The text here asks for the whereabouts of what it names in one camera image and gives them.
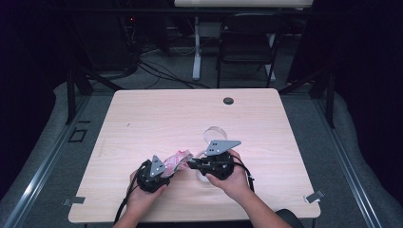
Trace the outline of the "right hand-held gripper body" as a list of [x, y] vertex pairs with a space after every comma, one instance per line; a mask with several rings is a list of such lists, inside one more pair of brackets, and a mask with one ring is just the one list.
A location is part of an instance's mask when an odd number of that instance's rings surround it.
[[201, 173], [205, 176], [211, 174], [219, 180], [227, 179], [234, 170], [234, 162], [231, 158], [229, 150], [240, 145], [241, 141], [214, 140], [206, 151], [205, 158], [208, 159], [207, 164], [203, 164]]

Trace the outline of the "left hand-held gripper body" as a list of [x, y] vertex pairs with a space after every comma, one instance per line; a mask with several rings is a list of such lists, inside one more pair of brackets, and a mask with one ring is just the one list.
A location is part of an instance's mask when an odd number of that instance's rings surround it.
[[164, 177], [165, 170], [163, 162], [154, 155], [152, 160], [144, 161], [137, 170], [138, 186], [145, 192], [155, 193], [160, 187], [170, 183], [172, 176]]

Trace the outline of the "red and white plastic bag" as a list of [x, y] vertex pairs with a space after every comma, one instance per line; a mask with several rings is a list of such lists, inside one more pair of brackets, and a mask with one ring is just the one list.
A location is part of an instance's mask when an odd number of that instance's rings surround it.
[[191, 160], [194, 155], [189, 151], [179, 150], [174, 155], [168, 157], [164, 162], [165, 170], [162, 173], [163, 178], [168, 178], [174, 175], [177, 171], [188, 169], [187, 162]]

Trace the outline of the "clear plastic cup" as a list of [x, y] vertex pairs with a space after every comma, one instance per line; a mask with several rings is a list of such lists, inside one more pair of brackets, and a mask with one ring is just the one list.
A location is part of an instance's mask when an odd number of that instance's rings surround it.
[[218, 126], [210, 126], [203, 132], [203, 139], [207, 144], [214, 140], [226, 140], [226, 132]]

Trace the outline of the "person's left hand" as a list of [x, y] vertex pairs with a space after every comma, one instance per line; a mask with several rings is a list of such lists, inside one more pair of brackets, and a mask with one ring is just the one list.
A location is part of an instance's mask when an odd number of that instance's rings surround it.
[[152, 204], [163, 194], [165, 189], [167, 188], [166, 185], [160, 187], [154, 193], [148, 193], [142, 190], [137, 183], [137, 172], [134, 171], [130, 175], [130, 184], [127, 187], [127, 208], [147, 208], [149, 209]]

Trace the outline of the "person's right hand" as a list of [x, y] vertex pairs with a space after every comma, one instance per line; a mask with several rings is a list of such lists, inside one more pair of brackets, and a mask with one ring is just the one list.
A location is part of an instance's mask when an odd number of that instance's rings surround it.
[[244, 204], [254, 196], [250, 189], [245, 171], [242, 167], [235, 165], [233, 173], [225, 180], [219, 180], [211, 174], [205, 175], [216, 187], [220, 188], [229, 198], [238, 204]]

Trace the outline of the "grey tape strip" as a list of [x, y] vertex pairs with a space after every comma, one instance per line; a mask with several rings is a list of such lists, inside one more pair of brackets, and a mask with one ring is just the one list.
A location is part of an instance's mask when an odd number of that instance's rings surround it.
[[85, 202], [84, 197], [72, 197], [70, 199], [64, 199], [62, 204], [64, 206], [72, 206], [73, 204], [83, 204]]
[[325, 193], [322, 190], [317, 190], [309, 196], [304, 196], [304, 200], [308, 203], [320, 202], [325, 197]]

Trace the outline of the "person's dark trouser leg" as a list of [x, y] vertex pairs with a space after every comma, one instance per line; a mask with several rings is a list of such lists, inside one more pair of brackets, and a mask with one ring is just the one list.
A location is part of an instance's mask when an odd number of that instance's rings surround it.
[[281, 209], [276, 211], [276, 214], [287, 222], [292, 228], [305, 228], [298, 217], [288, 209]]

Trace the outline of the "white desk leg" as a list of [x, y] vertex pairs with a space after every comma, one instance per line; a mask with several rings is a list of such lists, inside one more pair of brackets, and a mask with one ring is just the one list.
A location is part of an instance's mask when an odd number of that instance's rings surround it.
[[198, 17], [195, 18], [194, 36], [195, 36], [195, 56], [194, 56], [192, 78], [195, 81], [198, 81], [201, 78], [201, 64], [202, 64], [201, 38], [200, 38], [200, 21], [199, 21]]

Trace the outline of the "black metal stand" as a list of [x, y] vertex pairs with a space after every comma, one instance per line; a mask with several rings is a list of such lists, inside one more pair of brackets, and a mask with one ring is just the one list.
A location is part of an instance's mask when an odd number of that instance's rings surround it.
[[336, 66], [328, 65], [325, 68], [317, 70], [307, 77], [304, 77], [303, 79], [289, 84], [287, 87], [281, 89], [278, 93], [285, 95], [309, 82], [313, 82], [314, 85], [311, 87], [309, 95], [312, 99], [320, 99], [323, 93], [326, 93], [325, 120], [331, 128], [334, 128], [334, 104], [336, 92], [336, 76], [334, 74], [335, 69]]
[[76, 116], [76, 89], [85, 96], [93, 93], [94, 89], [89, 80], [95, 80], [114, 91], [122, 89], [93, 70], [83, 66], [72, 68], [67, 74], [67, 124], [71, 124]]

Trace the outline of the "black folding chair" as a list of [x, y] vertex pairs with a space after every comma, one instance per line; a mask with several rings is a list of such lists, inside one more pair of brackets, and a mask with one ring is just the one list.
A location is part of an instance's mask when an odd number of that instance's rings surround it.
[[221, 87], [221, 65], [269, 66], [269, 86], [277, 59], [280, 37], [288, 29], [286, 19], [265, 13], [236, 13], [224, 19], [216, 63], [217, 88]]

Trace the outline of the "dark computer tower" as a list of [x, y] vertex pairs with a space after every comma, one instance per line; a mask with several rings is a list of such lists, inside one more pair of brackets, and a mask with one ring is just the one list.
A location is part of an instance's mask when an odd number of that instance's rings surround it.
[[140, 60], [141, 47], [136, 39], [136, 24], [133, 16], [120, 16], [119, 17], [122, 35], [129, 55], [129, 68], [136, 70]]

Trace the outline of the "aluminium floor rail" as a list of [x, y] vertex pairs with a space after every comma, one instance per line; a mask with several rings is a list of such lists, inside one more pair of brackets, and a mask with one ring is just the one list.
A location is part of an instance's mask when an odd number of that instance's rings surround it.
[[22, 171], [5, 197], [0, 200], [0, 228], [20, 228], [22, 226], [59, 160], [67, 138], [73, 132], [74, 125], [78, 123], [78, 118], [85, 111], [90, 99], [89, 96], [79, 99], [76, 114], [69, 124], [66, 124], [66, 117], [63, 114], [67, 110], [67, 101], [62, 98], [56, 99], [50, 119]]
[[336, 149], [336, 159], [354, 196], [355, 202], [361, 212], [361, 215], [367, 224], [367, 227], [384, 228], [382, 222], [380, 221], [372, 206], [372, 203], [370, 202], [368, 194], [366, 193], [361, 181], [358, 178], [355, 168], [353, 167], [350, 158], [346, 153], [341, 139], [338, 137], [336, 130], [330, 126], [326, 119], [324, 104], [321, 100], [316, 99], [313, 99], [313, 104]]

